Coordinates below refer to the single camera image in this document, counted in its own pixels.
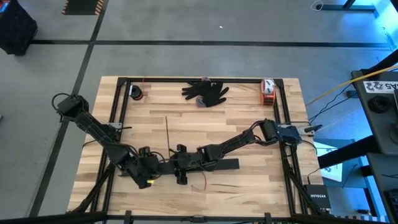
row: concrete floor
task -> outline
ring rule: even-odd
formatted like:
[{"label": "concrete floor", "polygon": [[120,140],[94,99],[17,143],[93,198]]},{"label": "concrete floor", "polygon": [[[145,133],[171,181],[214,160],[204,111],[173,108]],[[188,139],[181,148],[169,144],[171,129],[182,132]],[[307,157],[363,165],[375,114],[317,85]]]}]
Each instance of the concrete floor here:
[{"label": "concrete floor", "polygon": [[[19,0],[42,40],[89,40],[97,16],[63,16],[65,1]],[[99,40],[233,40],[386,43],[371,13],[315,12],[312,0],[109,0]],[[71,92],[87,45],[0,52],[0,219],[26,216],[59,126],[50,106]],[[80,88],[91,106],[103,75],[297,77],[306,102],[368,68],[388,49],[96,45]],[[334,96],[309,106],[315,115]],[[318,138],[361,139],[367,127],[352,99],[319,116]],[[40,214],[64,213],[85,135],[69,125]]]}]

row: black pad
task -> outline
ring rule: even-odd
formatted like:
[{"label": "black pad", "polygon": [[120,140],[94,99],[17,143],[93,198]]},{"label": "black pad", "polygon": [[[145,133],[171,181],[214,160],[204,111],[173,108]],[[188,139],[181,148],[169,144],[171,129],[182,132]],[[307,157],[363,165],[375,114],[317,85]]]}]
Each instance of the black pad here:
[{"label": "black pad", "polygon": [[64,15],[99,15],[103,0],[67,0],[62,14]]}]

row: wooden tabletop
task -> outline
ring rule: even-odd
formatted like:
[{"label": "wooden tabletop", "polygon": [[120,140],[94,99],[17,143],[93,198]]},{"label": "wooden tabletop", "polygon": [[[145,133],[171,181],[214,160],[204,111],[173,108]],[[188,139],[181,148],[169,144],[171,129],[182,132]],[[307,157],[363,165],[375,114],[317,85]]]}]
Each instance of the wooden tabletop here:
[{"label": "wooden tabletop", "polygon": [[[109,120],[117,79],[101,79],[93,116],[102,123]],[[299,80],[285,78],[284,83],[291,120],[306,121]],[[185,100],[181,88],[188,87],[187,83],[135,84],[144,90],[144,98],[128,101],[124,126],[132,126],[132,129],[123,130],[121,142],[137,149],[149,146],[151,151],[160,152],[165,157],[169,157],[166,117],[170,147],[175,149],[177,144],[183,144],[190,152],[195,152],[198,146],[228,140],[257,120],[275,120],[273,107],[260,105],[259,84],[225,83],[224,87],[229,87],[225,94],[227,100],[211,108],[198,108],[195,99]],[[283,118],[280,98],[278,101]],[[259,128],[254,132],[262,136]],[[87,136],[86,142],[92,139]],[[77,207],[94,186],[102,150],[96,142],[84,147],[69,210]],[[319,168],[317,156],[314,148],[305,143],[298,146],[297,155],[305,184],[307,175]],[[188,185],[177,185],[174,175],[164,175],[155,180],[152,187],[140,190],[130,177],[119,177],[119,171],[116,171],[108,214],[124,215],[126,210],[131,210],[135,215],[262,217],[269,212],[272,217],[290,216],[278,144],[244,146],[225,158],[238,158],[240,169],[189,173]],[[311,174],[310,178],[311,183],[322,184],[320,171]],[[294,191],[296,209],[300,211],[298,193]]]}]

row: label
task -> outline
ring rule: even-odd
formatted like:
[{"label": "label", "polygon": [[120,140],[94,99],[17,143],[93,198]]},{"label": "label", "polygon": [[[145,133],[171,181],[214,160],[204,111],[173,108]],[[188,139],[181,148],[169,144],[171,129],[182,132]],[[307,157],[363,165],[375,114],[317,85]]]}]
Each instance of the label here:
[{"label": "label", "polygon": [[398,89],[398,82],[391,81],[363,81],[366,93],[391,93]]}]

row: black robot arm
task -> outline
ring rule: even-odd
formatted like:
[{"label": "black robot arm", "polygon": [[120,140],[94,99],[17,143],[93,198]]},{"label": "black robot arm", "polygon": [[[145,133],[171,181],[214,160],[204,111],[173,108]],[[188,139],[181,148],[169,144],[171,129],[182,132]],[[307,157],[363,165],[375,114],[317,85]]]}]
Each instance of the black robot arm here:
[{"label": "black robot arm", "polygon": [[[140,189],[150,187],[148,180],[164,174],[175,174],[177,183],[185,185],[187,172],[214,171],[219,168],[220,163],[227,161],[222,160],[227,153],[247,144],[268,146],[279,141],[290,144],[301,141],[295,126],[281,128],[275,121],[265,119],[256,121],[249,129],[225,142],[198,147],[196,152],[187,152],[187,148],[179,144],[177,151],[173,151],[174,154],[166,161],[166,159],[159,160],[156,154],[161,154],[151,152],[149,147],[143,147],[137,151],[133,146],[118,143],[120,130],[96,120],[88,112],[88,102],[80,95],[67,95],[57,108],[54,105],[53,107],[61,115],[62,120],[76,123],[81,130],[98,141],[104,147],[109,160],[123,174],[129,175]],[[264,140],[254,135],[253,129],[257,126],[260,127]]]},{"label": "black robot arm", "polygon": [[[109,160],[121,171],[128,173],[140,189],[150,187],[147,183],[155,171],[146,166],[140,166],[139,155],[136,149],[126,144],[118,143],[120,130],[108,124],[101,124],[88,112],[88,102],[80,95],[68,95],[57,108],[62,120],[72,121],[91,135],[106,151]],[[151,156],[147,160],[157,160]]]}]

